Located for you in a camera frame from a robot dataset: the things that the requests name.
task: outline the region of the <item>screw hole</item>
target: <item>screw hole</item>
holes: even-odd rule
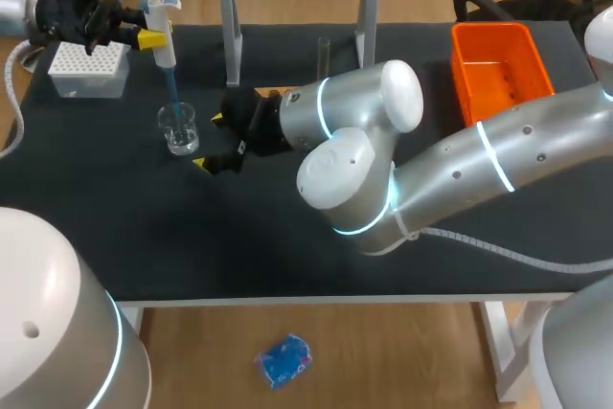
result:
[[[35,325],[32,321],[24,321],[21,327],[23,328],[23,335],[25,335],[29,339],[36,339],[36,337],[40,335],[40,330],[38,330],[38,326]]]

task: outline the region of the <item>blue plastic bag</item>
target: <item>blue plastic bag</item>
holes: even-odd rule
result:
[[[300,337],[289,334],[285,340],[266,353],[259,353],[254,362],[277,390],[292,378],[300,375],[313,360],[310,348]]]

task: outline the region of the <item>white cable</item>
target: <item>white cable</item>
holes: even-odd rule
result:
[[[426,227],[425,229],[422,229],[421,232],[425,235],[431,235],[433,237],[441,237],[444,239],[454,239],[456,241],[459,241],[460,243],[465,243],[465,244],[469,244],[472,246],[476,246],[478,248],[485,249],[486,251],[492,252],[499,256],[503,256],[505,258],[509,258],[517,262],[525,263],[527,265],[531,265],[532,267],[540,268],[543,270],[549,270],[551,272],[578,275],[578,274],[587,274],[587,273],[604,272],[607,270],[613,270],[613,259],[606,259],[604,261],[588,262],[588,263],[548,262],[548,261],[542,261],[540,259],[531,258],[529,256],[524,256],[523,254],[516,253],[514,251],[502,248],[500,246],[496,246],[495,244],[487,243],[486,241],[474,239],[473,237],[458,234],[456,232],[449,232],[448,230],[433,229],[431,227]]]
[[[21,109],[19,108],[19,101],[17,100],[17,96],[15,95],[15,90],[12,86],[12,67],[17,60],[19,54],[26,48],[30,46],[30,42],[25,40],[17,45],[7,58],[7,63],[4,66],[4,83],[7,86],[7,95],[9,96],[9,103],[11,104],[12,111],[15,114],[15,120],[17,122],[17,133],[15,135],[15,139],[12,140],[11,145],[0,151],[0,160],[13,152],[21,143],[23,139],[24,132],[24,123],[23,123],[23,115],[21,114]]]

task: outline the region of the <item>metal frame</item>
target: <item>metal frame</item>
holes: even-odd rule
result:
[[[500,402],[519,402],[532,386],[529,339],[552,303],[542,300],[527,302],[512,324],[509,324],[502,302],[479,304],[496,375],[496,395]]]
[[[238,21],[237,0],[221,0],[221,30],[226,58],[226,84],[239,86],[242,34]]]
[[[571,293],[545,294],[465,294],[465,295],[398,295],[398,296],[313,296],[260,297],[238,299],[194,299],[185,301],[119,302],[127,320],[140,332],[143,312],[150,307],[274,306],[326,304],[391,304],[391,303],[459,303],[479,302],[488,338],[496,395],[500,402],[517,402],[532,385],[528,366],[528,346],[540,317],[553,302],[562,301]],[[512,325],[509,324],[504,301],[527,301]]]
[[[355,49],[360,67],[375,64],[377,5],[378,0],[360,0],[355,30]]]
[[[360,0],[355,29],[355,49],[360,67],[375,64],[376,11],[378,0]],[[236,0],[221,0],[221,29],[226,58],[227,86],[240,84],[242,34]]]

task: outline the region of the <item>white cylindrical robot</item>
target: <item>white cylindrical robot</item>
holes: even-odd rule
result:
[[[0,208],[0,247],[0,408],[147,408],[145,347],[70,242]]]

